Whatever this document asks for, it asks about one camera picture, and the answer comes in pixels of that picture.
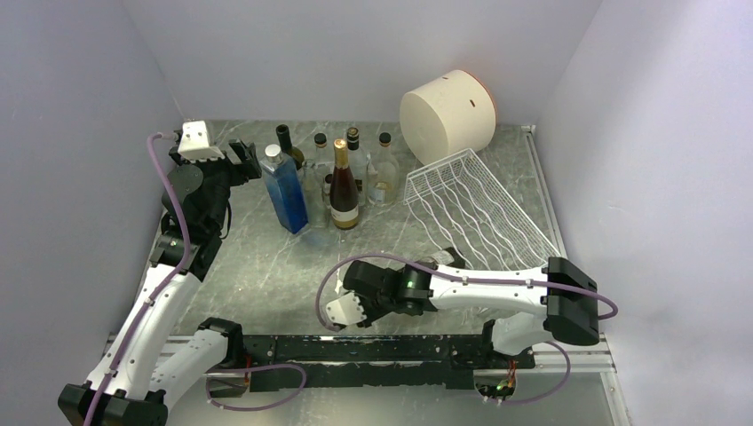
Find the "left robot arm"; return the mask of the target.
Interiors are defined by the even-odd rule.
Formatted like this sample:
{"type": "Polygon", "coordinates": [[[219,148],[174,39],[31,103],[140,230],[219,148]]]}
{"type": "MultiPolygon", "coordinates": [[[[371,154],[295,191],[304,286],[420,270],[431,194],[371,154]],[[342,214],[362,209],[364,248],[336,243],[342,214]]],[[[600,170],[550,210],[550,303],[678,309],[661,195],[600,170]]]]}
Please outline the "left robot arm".
{"type": "Polygon", "coordinates": [[[261,176],[253,144],[233,139],[227,150],[208,142],[192,149],[187,134],[169,139],[175,168],[158,170],[164,213],[139,295],[98,365],[59,395],[73,425],[163,425],[206,372],[250,365],[241,325],[219,318],[203,321],[186,345],[158,360],[229,230],[231,189],[261,176]]]}

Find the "green wine bottle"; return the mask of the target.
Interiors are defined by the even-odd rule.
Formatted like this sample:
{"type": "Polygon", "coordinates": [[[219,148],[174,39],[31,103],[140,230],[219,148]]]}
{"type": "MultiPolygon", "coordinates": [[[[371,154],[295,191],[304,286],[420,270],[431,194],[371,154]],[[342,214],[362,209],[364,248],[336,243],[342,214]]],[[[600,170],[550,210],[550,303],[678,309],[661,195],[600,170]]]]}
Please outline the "green wine bottle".
{"type": "Polygon", "coordinates": [[[290,136],[289,126],[286,124],[279,124],[275,128],[275,133],[276,133],[279,145],[281,147],[281,150],[294,160],[296,169],[301,170],[303,166],[303,162],[305,160],[305,156],[299,148],[293,145],[291,136],[290,136]]]}

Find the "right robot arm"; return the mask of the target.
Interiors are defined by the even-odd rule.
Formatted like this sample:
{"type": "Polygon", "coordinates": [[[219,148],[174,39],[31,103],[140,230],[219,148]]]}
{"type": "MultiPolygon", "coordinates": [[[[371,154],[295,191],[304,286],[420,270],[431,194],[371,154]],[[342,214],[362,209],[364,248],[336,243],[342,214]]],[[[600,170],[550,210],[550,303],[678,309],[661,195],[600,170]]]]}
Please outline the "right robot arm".
{"type": "Polygon", "coordinates": [[[491,321],[489,336],[480,342],[480,358],[489,367],[501,367],[538,343],[592,346],[600,340],[598,286],[564,257],[517,271],[423,263],[393,270],[355,260],[342,287],[345,293],[324,308],[338,327],[369,327],[391,313],[420,316],[472,307],[508,312],[491,321]]]}

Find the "blue plastic tray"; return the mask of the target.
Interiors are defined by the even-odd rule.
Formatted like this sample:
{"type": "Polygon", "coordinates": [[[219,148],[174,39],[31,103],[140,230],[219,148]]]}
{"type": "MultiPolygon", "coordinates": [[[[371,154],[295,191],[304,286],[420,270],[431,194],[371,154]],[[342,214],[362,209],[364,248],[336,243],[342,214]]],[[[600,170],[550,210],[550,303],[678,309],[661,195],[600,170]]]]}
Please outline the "blue plastic tray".
{"type": "Polygon", "coordinates": [[[294,160],[279,145],[271,144],[265,148],[260,165],[280,225],[292,234],[299,233],[308,224],[308,217],[294,160]]]}

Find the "dark bottle black cap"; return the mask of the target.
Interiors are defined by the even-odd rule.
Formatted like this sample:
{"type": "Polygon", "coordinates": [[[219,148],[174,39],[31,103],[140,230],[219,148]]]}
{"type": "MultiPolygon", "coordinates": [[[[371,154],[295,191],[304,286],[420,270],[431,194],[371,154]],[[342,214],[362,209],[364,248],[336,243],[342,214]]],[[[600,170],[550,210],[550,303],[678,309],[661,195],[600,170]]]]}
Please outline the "dark bottle black cap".
{"type": "Polygon", "coordinates": [[[348,128],[345,136],[349,162],[359,193],[359,206],[364,207],[367,204],[369,154],[365,149],[361,148],[358,128],[348,128]]]}

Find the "red wine bottle gold cap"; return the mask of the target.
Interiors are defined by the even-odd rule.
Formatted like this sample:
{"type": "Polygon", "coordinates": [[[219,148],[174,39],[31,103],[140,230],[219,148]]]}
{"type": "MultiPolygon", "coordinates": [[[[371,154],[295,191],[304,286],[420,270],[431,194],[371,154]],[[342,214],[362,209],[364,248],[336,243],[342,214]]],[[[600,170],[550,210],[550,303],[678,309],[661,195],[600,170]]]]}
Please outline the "red wine bottle gold cap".
{"type": "Polygon", "coordinates": [[[336,139],[333,147],[335,164],[329,192],[330,213],[335,227],[349,230],[360,220],[359,192],[350,168],[346,141],[336,139]]]}

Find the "clear flask bottle black cap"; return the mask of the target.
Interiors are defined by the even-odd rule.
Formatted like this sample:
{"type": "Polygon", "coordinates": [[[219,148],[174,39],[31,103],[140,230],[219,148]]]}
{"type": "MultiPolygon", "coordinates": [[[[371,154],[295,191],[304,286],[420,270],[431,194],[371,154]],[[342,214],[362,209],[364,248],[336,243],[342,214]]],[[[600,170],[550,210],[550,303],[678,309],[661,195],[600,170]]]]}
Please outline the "clear flask bottle black cap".
{"type": "Polygon", "coordinates": [[[386,206],[396,201],[400,167],[391,151],[392,135],[382,132],[378,141],[380,147],[368,165],[367,196],[373,205],[386,206]]]}

